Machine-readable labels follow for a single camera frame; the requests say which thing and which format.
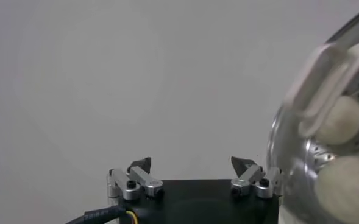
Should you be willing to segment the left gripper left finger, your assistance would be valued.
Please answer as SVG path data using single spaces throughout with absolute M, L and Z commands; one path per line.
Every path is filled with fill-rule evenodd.
M 151 176 L 152 158 L 133 161 L 126 170 L 110 169 L 107 174 L 107 198 L 109 201 L 137 201 L 164 196 L 163 181 Z

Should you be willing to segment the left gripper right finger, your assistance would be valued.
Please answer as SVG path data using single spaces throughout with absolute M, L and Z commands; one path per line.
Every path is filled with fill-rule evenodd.
M 241 198 L 254 192 L 258 198 L 282 196 L 282 170 L 272 166 L 265 170 L 251 159 L 232 156 L 231 163 L 237 177 L 230 182 L 231 195 Z

